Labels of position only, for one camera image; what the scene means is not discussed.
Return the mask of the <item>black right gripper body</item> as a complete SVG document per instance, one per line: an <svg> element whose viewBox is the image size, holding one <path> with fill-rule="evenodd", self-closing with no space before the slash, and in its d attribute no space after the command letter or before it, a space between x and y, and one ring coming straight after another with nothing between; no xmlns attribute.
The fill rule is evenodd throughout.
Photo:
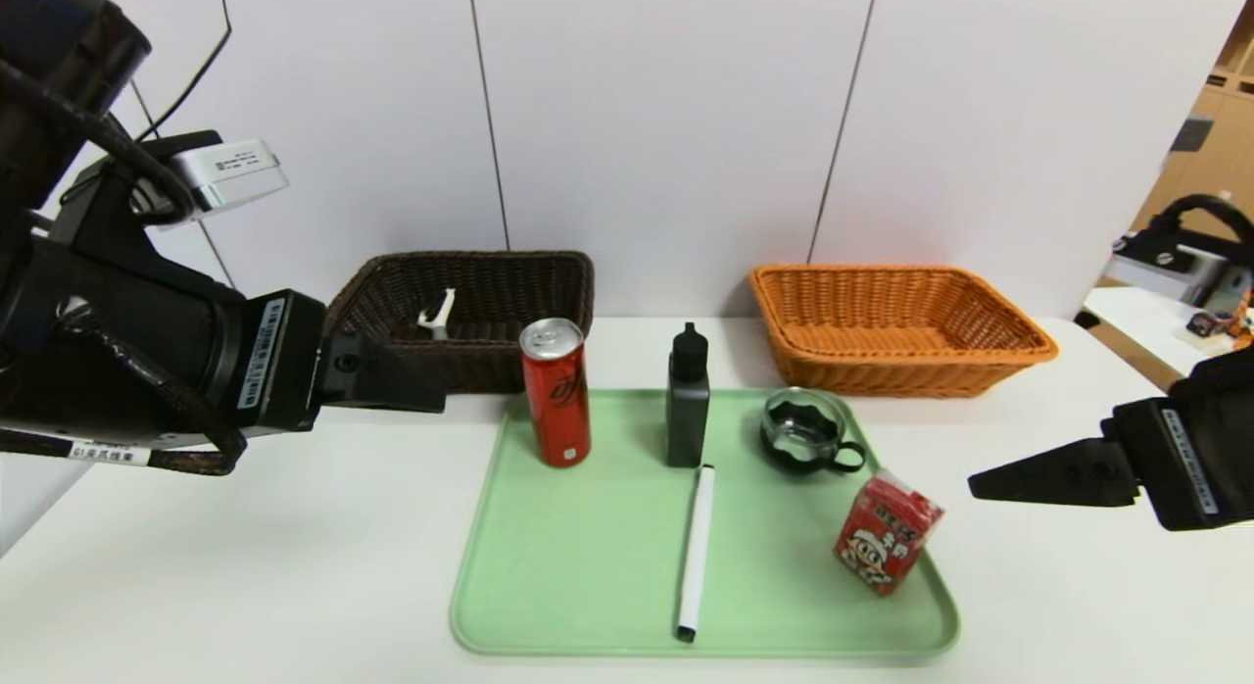
<svg viewBox="0 0 1254 684"><path fill-rule="evenodd" d="M1124 447L1162 528L1224 528L1253 518L1253 351L1201 361L1169 388L1102 420Z"/></svg>

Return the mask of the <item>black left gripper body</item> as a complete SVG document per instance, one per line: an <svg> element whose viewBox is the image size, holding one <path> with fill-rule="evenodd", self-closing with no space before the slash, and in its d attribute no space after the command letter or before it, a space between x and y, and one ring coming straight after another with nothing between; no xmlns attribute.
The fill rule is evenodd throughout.
<svg viewBox="0 0 1254 684"><path fill-rule="evenodd" d="M241 452L308 430L325 306L247 299L148 238L43 242L43 430L109 452Z"/></svg>

